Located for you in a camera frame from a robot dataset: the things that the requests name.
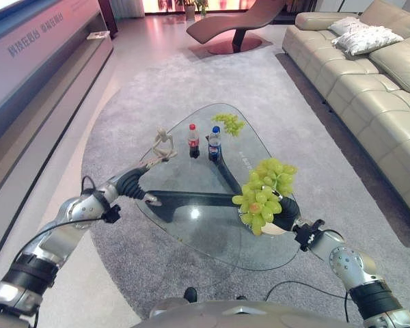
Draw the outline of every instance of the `grape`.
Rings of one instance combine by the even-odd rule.
[[[258,227],[258,226],[253,227],[253,226],[252,226],[252,232],[253,232],[256,236],[260,236],[260,235],[262,234],[262,232],[261,232],[261,227]]]
[[[273,214],[279,214],[282,212],[281,204],[278,202],[272,202],[271,200],[265,202],[264,207],[269,208]]]
[[[270,179],[272,179],[272,180],[276,180],[276,174],[275,174],[275,172],[273,171],[273,170],[269,170],[269,171],[267,171],[267,176],[270,178]]]
[[[267,201],[267,196],[263,192],[259,192],[255,195],[255,199],[258,203],[264,204]]]
[[[254,202],[249,205],[249,212],[252,214],[258,214],[261,213],[261,208],[262,206],[260,203]]]
[[[273,195],[273,190],[270,186],[265,186],[262,189],[262,193],[266,195],[267,199],[269,199]]]
[[[273,213],[272,213],[272,210],[269,207],[265,206],[265,207],[262,208],[261,216],[267,223],[273,222]]]
[[[263,180],[266,185],[273,186],[273,181],[268,176],[265,176]]]
[[[283,172],[287,174],[296,174],[298,172],[298,169],[292,165],[285,164]]]
[[[243,197],[247,200],[247,202],[253,203],[255,202],[255,191],[249,190],[246,194],[243,195]]]
[[[249,181],[256,181],[260,179],[260,175],[254,170],[249,171]]]
[[[273,167],[273,171],[275,172],[275,174],[280,175],[282,173],[282,171],[284,170],[284,166],[280,163],[277,164]]]
[[[278,203],[278,202],[279,202],[278,196],[273,195],[273,194],[272,194],[272,196],[269,198],[269,200],[270,200],[271,202],[275,202],[275,203]]]
[[[246,194],[248,191],[250,191],[251,189],[249,188],[249,186],[247,185],[247,184],[244,184],[242,187],[241,187],[241,192],[243,193],[243,195],[244,194]]]
[[[227,129],[233,132],[237,126],[235,123],[227,126]],[[249,182],[241,188],[243,195],[235,195],[232,201],[241,205],[241,221],[251,227],[254,235],[261,235],[261,227],[273,222],[274,214],[282,212],[279,198],[273,191],[290,195],[296,172],[296,167],[283,164],[277,159],[263,159],[255,169],[249,171]]]
[[[251,224],[251,223],[252,223],[252,219],[253,219],[252,214],[249,214],[249,213],[243,214],[243,215],[241,216],[241,221],[242,221],[244,224]]]
[[[293,192],[293,188],[290,185],[285,185],[279,188],[279,193],[284,196],[289,196]]]
[[[287,173],[281,173],[278,176],[278,181],[279,183],[283,184],[283,185],[288,185],[289,183],[293,182],[293,176],[291,176],[290,174]]]
[[[242,213],[247,213],[248,210],[249,210],[249,202],[243,202],[240,206],[240,211]]]
[[[232,202],[237,205],[241,205],[243,203],[243,196],[237,195],[232,197]]]
[[[263,179],[267,175],[267,169],[265,169],[264,167],[259,167],[258,169],[256,169],[256,171],[260,176],[260,179]]]
[[[238,136],[241,129],[244,127],[244,121],[238,121],[238,116],[234,114],[220,113],[212,118],[213,121],[223,122],[225,132],[233,136]]]
[[[252,190],[261,189],[263,186],[263,181],[261,180],[251,181],[249,182],[249,186],[251,187]]]

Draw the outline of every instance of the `glass coffee table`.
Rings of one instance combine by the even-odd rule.
[[[245,121],[238,137],[221,133],[223,166],[208,159],[205,138],[214,125],[223,130],[220,122],[211,120],[218,113],[236,114]],[[200,155],[196,159],[189,155],[190,123],[197,126],[200,134]],[[271,157],[243,114],[227,104],[209,105],[191,114],[169,133],[178,155],[153,167],[140,179],[141,188],[157,196],[163,205],[138,202],[140,210],[180,242],[232,266],[260,271],[291,261],[299,248],[293,233],[278,229],[273,234],[254,236],[231,203],[231,197],[240,193],[240,185],[247,182],[249,170]],[[149,151],[143,160],[152,157]]]

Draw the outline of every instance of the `area rug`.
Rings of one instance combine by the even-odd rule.
[[[150,148],[156,127],[169,129],[213,103],[240,110],[269,152],[299,168],[295,197],[302,215],[323,219],[350,245],[365,250],[402,305],[410,309],[410,248],[390,228],[325,127],[314,115],[276,54],[278,46],[199,59],[188,51],[136,75],[106,105],[88,140],[83,175],[97,183],[133,165]],[[146,318],[165,297],[197,288],[199,300],[262,300],[277,283],[299,280],[344,296],[329,266],[300,251],[287,265],[246,271],[197,253],[146,218],[134,201],[118,200],[122,218],[98,223],[92,238],[102,261],[132,308]],[[343,300],[306,286],[284,284],[269,301],[344,320]],[[352,302],[351,322],[361,326]]]

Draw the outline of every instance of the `plastic bottle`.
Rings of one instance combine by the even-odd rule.
[[[199,156],[199,133],[196,129],[196,125],[194,124],[190,124],[188,140],[190,146],[190,157],[196,159]]]
[[[220,128],[218,126],[213,127],[212,133],[208,136],[208,158],[211,161],[218,161],[221,154],[221,142],[220,142]]]

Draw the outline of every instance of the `beige leather sofa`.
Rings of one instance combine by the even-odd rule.
[[[283,49],[304,72],[410,208],[410,13],[375,0],[360,16],[405,40],[347,59],[328,30],[344,13],[310,12],[289,26]]]

